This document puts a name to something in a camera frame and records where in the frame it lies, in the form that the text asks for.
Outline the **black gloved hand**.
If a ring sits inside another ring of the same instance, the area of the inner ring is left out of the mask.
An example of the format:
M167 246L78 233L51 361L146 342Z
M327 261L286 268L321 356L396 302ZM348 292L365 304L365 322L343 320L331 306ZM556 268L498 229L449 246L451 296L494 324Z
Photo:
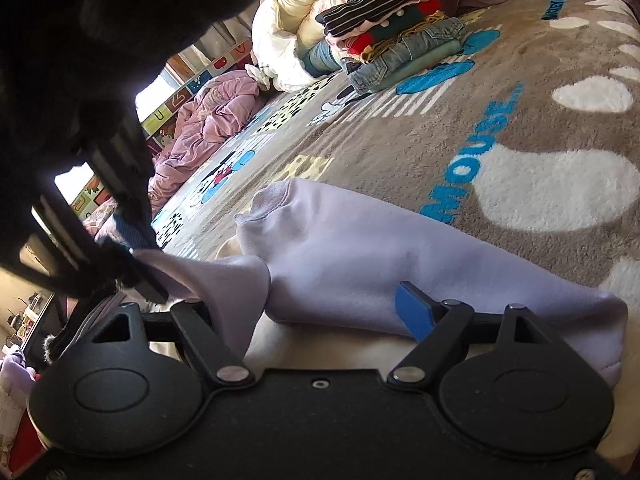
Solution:
M87 101L132 101L168 58L254 0L1 0L1 193L70 164Z

